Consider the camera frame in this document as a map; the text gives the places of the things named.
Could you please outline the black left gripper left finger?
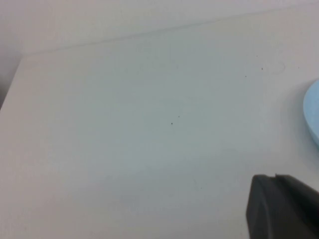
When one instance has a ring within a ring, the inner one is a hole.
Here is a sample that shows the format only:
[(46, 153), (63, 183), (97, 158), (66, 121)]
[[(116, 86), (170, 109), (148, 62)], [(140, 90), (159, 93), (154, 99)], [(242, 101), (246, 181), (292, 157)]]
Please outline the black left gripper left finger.
[(304, 239), (307, 228), (274, 177), (252, 178), (246, 210), (251, 239)]

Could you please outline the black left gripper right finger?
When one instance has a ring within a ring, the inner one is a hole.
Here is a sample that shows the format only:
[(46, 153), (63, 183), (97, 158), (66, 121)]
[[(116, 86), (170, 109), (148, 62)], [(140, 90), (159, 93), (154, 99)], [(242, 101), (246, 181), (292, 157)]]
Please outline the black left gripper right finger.
[(319, 238), (319, 192), (291, 175), (276, 174), (275, 178), (292, 201), (296, 214)]

